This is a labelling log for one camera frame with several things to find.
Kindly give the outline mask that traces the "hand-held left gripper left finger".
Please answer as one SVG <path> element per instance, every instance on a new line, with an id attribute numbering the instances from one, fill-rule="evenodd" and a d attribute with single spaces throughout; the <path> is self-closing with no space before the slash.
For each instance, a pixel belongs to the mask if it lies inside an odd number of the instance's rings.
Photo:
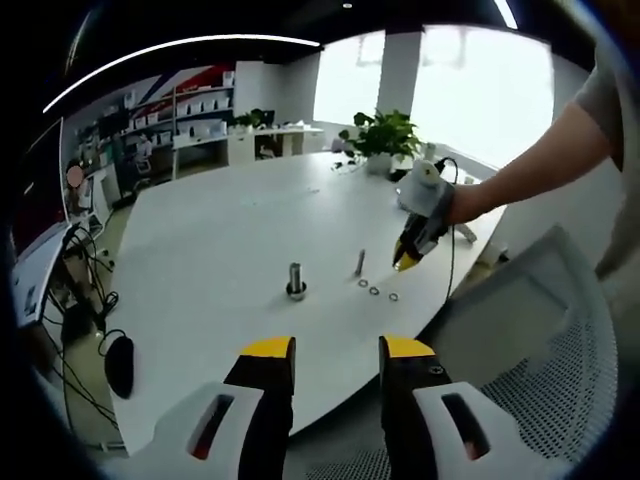
<path id="1" fill-rule="evenodd" d="M 126 479 L 280 479 L 293 425 L 296 339 L 245 347 L 223 382 L 181 400 L 124 461 Z"/>

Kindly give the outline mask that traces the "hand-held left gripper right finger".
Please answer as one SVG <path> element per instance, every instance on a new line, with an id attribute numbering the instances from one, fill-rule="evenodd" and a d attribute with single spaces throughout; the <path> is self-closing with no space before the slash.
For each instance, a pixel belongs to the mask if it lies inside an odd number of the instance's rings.
<path id="1" fill-rule="evenodd" d="M 418 340 L 379 339 L 381 426 L 394 479 L 562 479 L 569 465 L 521 439 L 516 420 L 453 382 Z"/>

